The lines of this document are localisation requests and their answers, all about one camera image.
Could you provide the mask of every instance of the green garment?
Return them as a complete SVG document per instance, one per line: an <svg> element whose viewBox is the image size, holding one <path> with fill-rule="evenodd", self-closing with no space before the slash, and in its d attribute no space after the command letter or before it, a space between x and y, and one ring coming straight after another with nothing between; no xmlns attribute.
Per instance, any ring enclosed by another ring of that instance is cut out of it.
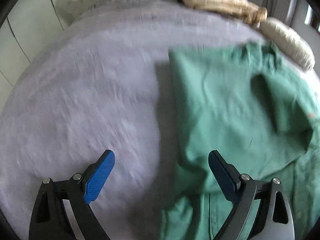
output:
<svg viewBox="0 0 320 240"><path fill-rule="evenodd" d="M232 204L208 166L212 150L254 179L279 178L296 239L306 236L320 216L320 112L307 83L273 43L177 48L169 59L181 153L160 239L211 240L227 218ZM240 239L247 239L258 205Z"/></svg>

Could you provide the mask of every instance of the metal screw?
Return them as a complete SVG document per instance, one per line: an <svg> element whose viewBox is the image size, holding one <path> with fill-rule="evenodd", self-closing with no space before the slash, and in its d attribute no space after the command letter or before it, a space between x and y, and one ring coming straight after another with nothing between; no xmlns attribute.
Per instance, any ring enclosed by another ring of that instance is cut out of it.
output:
<svg viewBox="0 0 320 240"><path fill-rule="evenodd" d="M280 184L280 180L277 179L277 178L274 178L274 179L273 179L273 183L275 183L275 184Z"/></svg>
<svg viewBox="0 0 320 240"><path fill-rule="evenodd" d="M73 175L73 179L74 179L74 180L79 180L79 179L81 179L81 174L80 174L80 173L77 173L77 174Z"/></svg>
<svg viewBox="0 0 320 240"><path fill-rule="evenodd" d="M242 174L241 175L241 178L243 179L243 180L249 180L250 179L250 176L248 175L248 174Z"/></svg>
<svg viewBox="0 0 320 240"><path fill-rule="evenodd" d="M42 181L43 184L48 184L49 182L50 182L50 178L45 178Z"/></svg>

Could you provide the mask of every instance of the pillow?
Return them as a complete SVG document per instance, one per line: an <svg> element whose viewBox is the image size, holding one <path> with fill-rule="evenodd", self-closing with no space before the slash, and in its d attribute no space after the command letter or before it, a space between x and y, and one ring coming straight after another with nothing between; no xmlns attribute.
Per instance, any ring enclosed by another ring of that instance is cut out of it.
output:
<svg viewBox="0 0 320 240"><path fill-rule="evenodd" d="M260 23L260 32L272 40L278 48L301 66L304 71L315 65L315 56L309 44L293 29L275 18Z"/></svg>

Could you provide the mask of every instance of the mattress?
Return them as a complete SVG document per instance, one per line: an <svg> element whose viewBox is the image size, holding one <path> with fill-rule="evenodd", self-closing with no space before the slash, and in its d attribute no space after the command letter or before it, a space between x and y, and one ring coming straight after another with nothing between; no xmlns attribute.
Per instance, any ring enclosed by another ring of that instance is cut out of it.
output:
<svg viewBox="0 0 320 240"><path fill-rule="evenodd" d="M102 0L59 34L0 114L0 208L19 237L28 239L43 178L82 173L110 149L116 164L90 204L95 216L113 240L156 239L179 150L168 48L248 40L264 38L175 0Z"/></svg>

